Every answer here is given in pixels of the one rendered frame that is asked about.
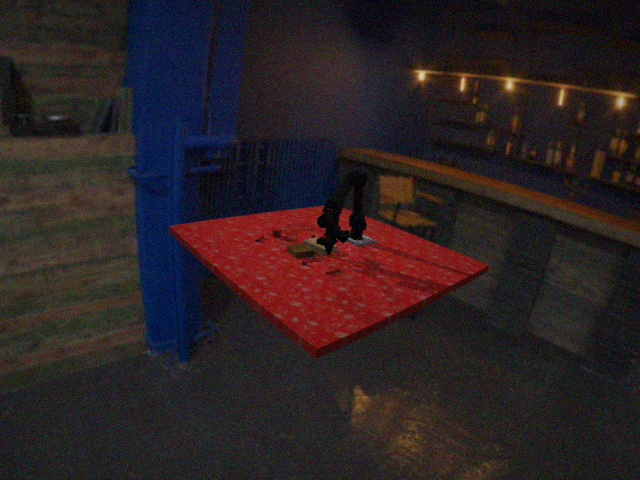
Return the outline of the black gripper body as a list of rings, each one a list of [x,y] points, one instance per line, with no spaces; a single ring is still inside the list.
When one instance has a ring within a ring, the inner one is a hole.
[[[340,226],[338,225],[331,225],[326,228],[326,232],[324,233],[324,236],[326,237],[320,237],[316,240],[317,244],[323,245],[323,246],[329,246],[333,243],[333,241],[335,241],[336,239],[333,239],[333,235],[336,229],[338,229]]]

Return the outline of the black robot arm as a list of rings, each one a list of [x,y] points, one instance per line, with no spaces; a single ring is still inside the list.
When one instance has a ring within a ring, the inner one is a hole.
[[[327,200],[324,208],[322,216],[319,216],[317,219],[317,224],[320,228],[325,228],[331,225],[339,224],[339,216],[341,214],[342,209],[345,204],[345,197],[348,192],[351,190],[352,186],[354,186],[354,209],[353,213],[350,215],[349,226],[352,227],[351,231],[349,230],[340,230],[341,227],[335,230],[333,239],[338,239],[342,243],[345,243],[348,238],[352,238],[353,240],[363,240],[363,230],[366,230],[367,223],[365,220],[365,214],[363,212],[363,186],[367,181],[367,173],[353,170],[353,172],[348,172],[347,176],[342,183],[341,187],[337,190],[336,193],[332,194]],[[328,208],[328,209],[327,209]],[[330,210],[332,209],[332,210]],[[349,235],[350,232],[350,235]]]

